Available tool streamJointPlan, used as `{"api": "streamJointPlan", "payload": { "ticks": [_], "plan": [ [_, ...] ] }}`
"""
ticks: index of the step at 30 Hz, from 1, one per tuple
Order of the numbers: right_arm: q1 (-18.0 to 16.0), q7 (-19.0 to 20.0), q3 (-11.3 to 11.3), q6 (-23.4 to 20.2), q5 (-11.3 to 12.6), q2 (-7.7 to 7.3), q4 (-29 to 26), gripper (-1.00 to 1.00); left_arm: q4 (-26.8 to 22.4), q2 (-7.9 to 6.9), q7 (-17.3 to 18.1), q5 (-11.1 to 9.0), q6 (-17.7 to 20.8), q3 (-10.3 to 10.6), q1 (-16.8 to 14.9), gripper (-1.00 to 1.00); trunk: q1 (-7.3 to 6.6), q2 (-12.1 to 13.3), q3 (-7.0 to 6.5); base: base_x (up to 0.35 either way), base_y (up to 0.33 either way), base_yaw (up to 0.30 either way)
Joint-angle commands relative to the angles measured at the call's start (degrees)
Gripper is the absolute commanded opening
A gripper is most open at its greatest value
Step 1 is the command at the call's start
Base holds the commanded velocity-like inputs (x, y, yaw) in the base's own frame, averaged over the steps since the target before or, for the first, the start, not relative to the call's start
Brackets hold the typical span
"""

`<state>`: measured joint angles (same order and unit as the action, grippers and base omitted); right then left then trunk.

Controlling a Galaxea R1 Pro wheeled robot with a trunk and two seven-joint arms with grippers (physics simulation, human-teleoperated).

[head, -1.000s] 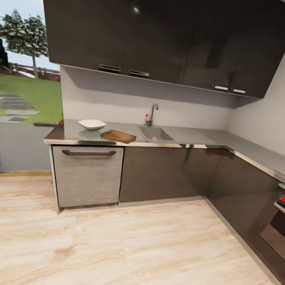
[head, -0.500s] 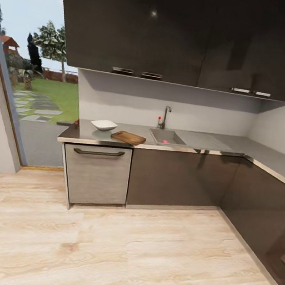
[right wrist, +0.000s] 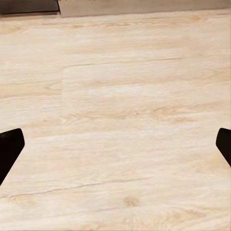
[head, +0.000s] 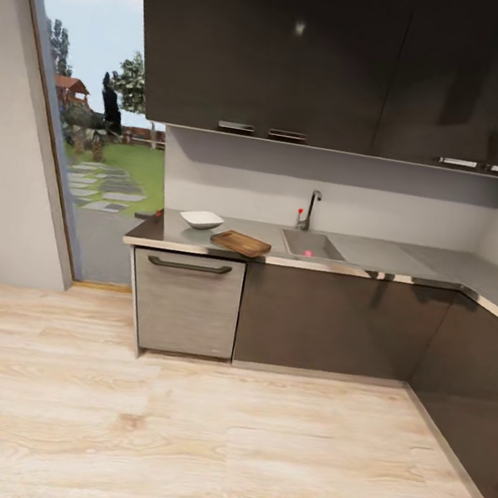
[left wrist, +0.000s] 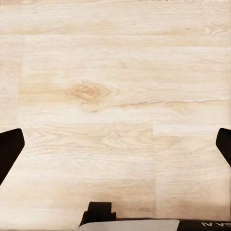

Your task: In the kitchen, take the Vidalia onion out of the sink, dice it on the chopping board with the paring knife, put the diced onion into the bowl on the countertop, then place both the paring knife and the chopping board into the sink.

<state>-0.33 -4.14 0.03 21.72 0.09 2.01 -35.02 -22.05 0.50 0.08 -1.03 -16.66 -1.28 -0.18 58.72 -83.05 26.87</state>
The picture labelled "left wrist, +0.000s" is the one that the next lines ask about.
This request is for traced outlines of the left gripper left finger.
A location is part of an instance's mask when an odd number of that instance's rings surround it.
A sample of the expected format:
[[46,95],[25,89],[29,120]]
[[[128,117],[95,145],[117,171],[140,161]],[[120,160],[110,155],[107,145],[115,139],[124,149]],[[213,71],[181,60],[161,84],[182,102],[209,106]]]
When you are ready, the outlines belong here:
[[0,133],[0,186],[25,146],[20,128]]

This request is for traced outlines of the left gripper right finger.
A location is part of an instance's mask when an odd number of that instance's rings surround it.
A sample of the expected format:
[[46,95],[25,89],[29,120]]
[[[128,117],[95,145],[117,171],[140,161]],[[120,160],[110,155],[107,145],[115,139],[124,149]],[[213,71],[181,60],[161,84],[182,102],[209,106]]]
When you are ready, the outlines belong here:
[[216,146],[231,167],[231,130],[220,128],[218,131]]

